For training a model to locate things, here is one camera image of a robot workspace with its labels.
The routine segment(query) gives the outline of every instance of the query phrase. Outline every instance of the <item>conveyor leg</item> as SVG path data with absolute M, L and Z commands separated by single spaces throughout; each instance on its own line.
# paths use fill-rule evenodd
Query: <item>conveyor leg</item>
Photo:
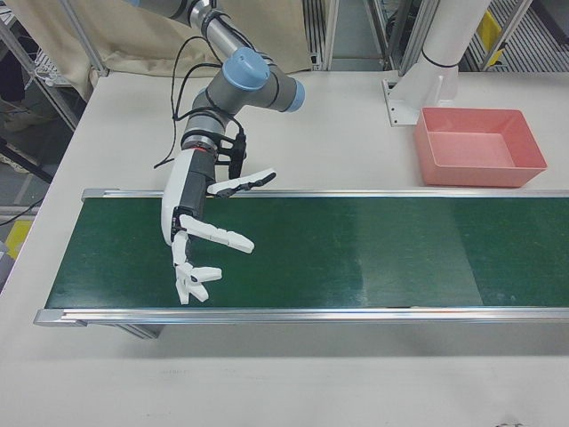
M 129 334 L 133 334 L 143 340 L 155 340 L 164 328 L 163 325 L 128 325 L 125 323 L 115 324 L 114 326 L 120 327 Z

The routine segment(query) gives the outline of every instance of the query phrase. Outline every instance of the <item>shoe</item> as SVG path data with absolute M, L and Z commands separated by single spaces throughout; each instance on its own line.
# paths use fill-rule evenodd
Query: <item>shoe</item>
M 9 159 L 8 157 L 6 157 L 2 154 L 0 154 L 0 163 L 4 163 L 8 166 L 11 166 L 12 169 L 17 173 L 29 173 L 26 169 L 24 169 L 23 167 L 18 165 L 16 162 L 14 162 L 13 160 Z
M 30 109 L 15 109 L 5 113 L 4 128 L 8 132 L 16 133 L 33 125 L 42 125 L 52 119 L 34 113 Z
M 21 152 L 21 150 L 16 149 L 15 147 L 13 147 L 12 145 L 10 145 L 10 149 L 12 149 L 13 151 L 15 151 L 16 153 L 18 153 L 20 156 L 24 157 L 27 159 L 27 161 L 33 163 L 34 165 L 37 165 L 37 160 L 35 160 L 33 157 L 27 155 L 26 153 Z M 8 166 L 11 166 L 12 169 L 17 172 L 17 173 L 29 173 L 29 170 L 24 168 L 23 166 L 18 165 L 16 162 L 14 162 L 13 160 L 11 160 L 10 158 L 0 154 L 0 163 L 4 163 Z

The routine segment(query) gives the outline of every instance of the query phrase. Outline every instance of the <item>robotic arm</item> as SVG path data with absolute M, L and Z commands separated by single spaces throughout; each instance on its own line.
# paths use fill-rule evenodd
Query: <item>robotic arm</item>
M 304 88 L 288 77 L 264 53 L 257 52 L 230 17 L 214 0 L 127 0 L 129 3 L 198 28 L 227 59 L 212 82 L 193 103 L 181 153 L 176 157 L 162 199 L 162 232 L 172 247 L 176 288 L 182 304 L 194 295 L 200 302 L 209 297 L 203 283 L 221 278 L 221 270 L 194 267 L 191 243 L 205 238 L 245 253 L 254 244 L 233 231 L 202 222 L 206 195 L 229 197 L 239 190 L 260 187 L 275 178 L 273 169 L 240 178 L 244 160 L 244 133 L 234 140 L 224 136 L 226 126 L 239 110 L 252 105 L 293 112 L 304 102 Z M 223 141 L 232 144 L 222 147 Z M 220 161 L 219 155 L 230 161 Z M 229 166 L 229 181 L 216 182 L 215 165 Z

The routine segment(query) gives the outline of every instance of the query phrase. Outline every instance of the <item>green conveyor belt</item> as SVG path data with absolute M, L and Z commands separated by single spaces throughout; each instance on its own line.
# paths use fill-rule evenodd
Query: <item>green conveyor belt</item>
M 569 306 L 569 199 L 208 199 L 252 254 L 198 241 L 223 269 L 182 307 L 158 198 L 89 198 L 46 309 Z

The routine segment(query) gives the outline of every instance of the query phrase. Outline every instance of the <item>white pillar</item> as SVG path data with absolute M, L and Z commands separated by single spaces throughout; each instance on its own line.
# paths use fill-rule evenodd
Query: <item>white pillar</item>
M 419 60 L 393 89 L 384 84 L 392 125 L 415 125 L 422 107 L 454 99 L 458 62 L 490 2 L 440 0 Z

